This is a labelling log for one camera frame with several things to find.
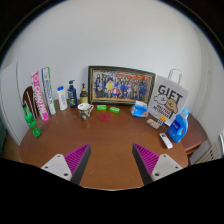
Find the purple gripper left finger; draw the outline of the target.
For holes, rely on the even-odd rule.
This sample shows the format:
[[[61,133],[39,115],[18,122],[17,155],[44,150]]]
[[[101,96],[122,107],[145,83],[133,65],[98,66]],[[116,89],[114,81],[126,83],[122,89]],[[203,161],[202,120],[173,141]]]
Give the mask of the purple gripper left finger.
[[[85,144],[66,155],[56,154],[42,169],[79,185],[90,155],[91,145]]]

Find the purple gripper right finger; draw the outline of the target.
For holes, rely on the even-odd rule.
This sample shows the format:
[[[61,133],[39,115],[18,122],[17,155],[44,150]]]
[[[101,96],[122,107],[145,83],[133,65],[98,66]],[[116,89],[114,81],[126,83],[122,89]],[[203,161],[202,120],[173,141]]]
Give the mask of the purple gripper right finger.
[[[145,185],[182,169],[169,155],[158,155],[138,144],[133,144],[132,154]]]

